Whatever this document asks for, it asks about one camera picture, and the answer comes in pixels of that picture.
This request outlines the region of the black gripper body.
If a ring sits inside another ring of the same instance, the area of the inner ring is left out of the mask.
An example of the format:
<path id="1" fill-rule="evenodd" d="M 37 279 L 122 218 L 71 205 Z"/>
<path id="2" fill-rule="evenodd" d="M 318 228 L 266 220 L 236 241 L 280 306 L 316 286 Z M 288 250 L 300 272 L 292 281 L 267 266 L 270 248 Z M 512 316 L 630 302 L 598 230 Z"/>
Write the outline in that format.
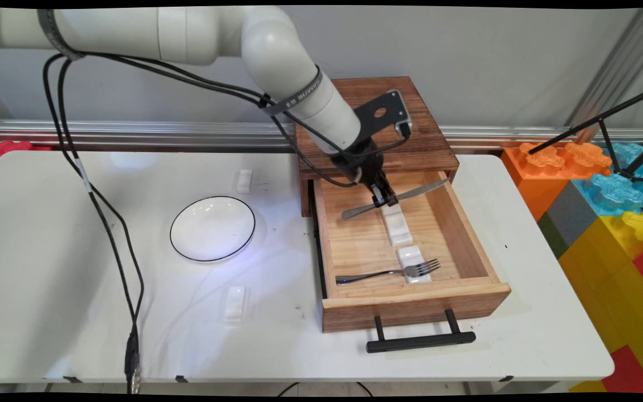
<path id="1" fill-rule="evenodd" d="M 350 155 L 335 154 L 330 157 L 337 170 L 350 180 L 355 180 L 358 170 L 360 170 L 359 183 L 364 185 L 370 193 L 375 190 L 380 194 L 394 193 L 383 171 L 385 158 L 383 158 L 383 153 L 378 150 L 374 140 L 359 142 L 348 148 L 346 152 Z"/>

